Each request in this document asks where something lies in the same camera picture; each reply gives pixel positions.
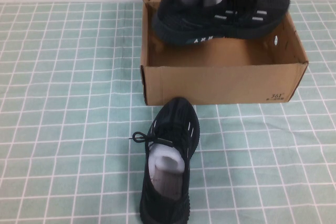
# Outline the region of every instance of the black sneaker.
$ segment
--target black sneaker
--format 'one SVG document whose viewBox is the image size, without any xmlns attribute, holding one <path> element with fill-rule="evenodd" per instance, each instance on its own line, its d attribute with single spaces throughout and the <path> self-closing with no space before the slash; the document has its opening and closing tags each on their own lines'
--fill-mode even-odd
<svg viewBox="0 0 336 224">
<path fill-rule="evenodd" d="M 167 103 L 148 134 L 133 134 L 145 143 L 146 162 L 140 201 L 144 224 L 186 224 L 190 215 L 190 158 L 200 127 L 192 105 L 184 98 Z"/>
<path fill-rule="evenodd" d="M 152 20 L 168 44 L 186 45 L 213 38 L 256 39 L 282 21 L 290 0 L 161 0 Z"/>
</svg>

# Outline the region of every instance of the shoe upper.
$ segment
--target shoe upper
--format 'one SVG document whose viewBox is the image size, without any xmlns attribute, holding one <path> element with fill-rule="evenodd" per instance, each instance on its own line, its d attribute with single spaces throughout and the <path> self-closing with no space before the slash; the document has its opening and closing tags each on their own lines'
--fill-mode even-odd
<svg viewBox="0 0 336 224">
<path fill-rule="evenodd" d="M 197 147 L 199 137 L 200 129 L 195 111 L 183 98 L 175 98 L 161 109 L 147 135 L 134 133 L 133 139 L 136 142 L 145 142 L 146 152 L 141 204 L 154 221 L 163 224 L 175 223 L 181 220 L 186 212 L 189 214 L 190 158 Z M 154 144 L 176 148 L 184 161 L 182 192 L 179 199 L 165 197 L 153 186 L 148 163 Z"/>
<path fill-rule="evenodd" d="M 222 0 L 204 6 L 203 0 L 162 0 L 158 18 L 179 31 L 213 27 L 254 28 L 282 18 L 290 0 Z"/>
</svg>

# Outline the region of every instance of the grid pattern tablecloth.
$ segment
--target grid pattern tablecloth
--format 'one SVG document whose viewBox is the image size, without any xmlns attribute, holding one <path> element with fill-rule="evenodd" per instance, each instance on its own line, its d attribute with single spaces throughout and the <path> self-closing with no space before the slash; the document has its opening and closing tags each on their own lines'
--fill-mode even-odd
<svg viewBox="0 0 336 224">
<path fill-rule="evenodd" d="M 0 6 L 0 224 L 140 223 L 141 3 Z M 291 6 L 287 104 L 196 106 L 189 223 L 335 223 L 336 2 Z"/>
</svg>

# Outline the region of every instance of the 361 logo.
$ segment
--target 361 logo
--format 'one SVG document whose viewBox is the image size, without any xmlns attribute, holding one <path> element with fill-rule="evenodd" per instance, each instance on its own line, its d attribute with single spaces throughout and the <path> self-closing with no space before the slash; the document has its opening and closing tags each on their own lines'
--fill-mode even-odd
<svg viewBox="0 0 336 224">
<path fill-rule="evenodd" d="M 269 100 L 272 100 L 272 101 L 283 100 L 284 95 L 285 95 L 285 93 L 272 94 L 271 98 L 267 98 L 266 101 L 269 101 Z"/>
</svg>

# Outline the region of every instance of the open box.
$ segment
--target open box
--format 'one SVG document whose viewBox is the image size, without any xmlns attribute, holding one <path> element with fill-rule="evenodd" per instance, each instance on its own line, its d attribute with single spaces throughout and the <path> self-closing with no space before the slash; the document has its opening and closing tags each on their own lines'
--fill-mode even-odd
<svg viewBox="0 0 336 224">
<path fill-rule="evenodd" d="M 289 13 L 261 39 L 181 47 L 166 45 L 151 28 L 160 0 L 143 2 L 140 70 L 147 105 L 164 105 L 173 97 L 230 104 L 288 102 L 293 96 L 308 59 Z"/>
</svg>

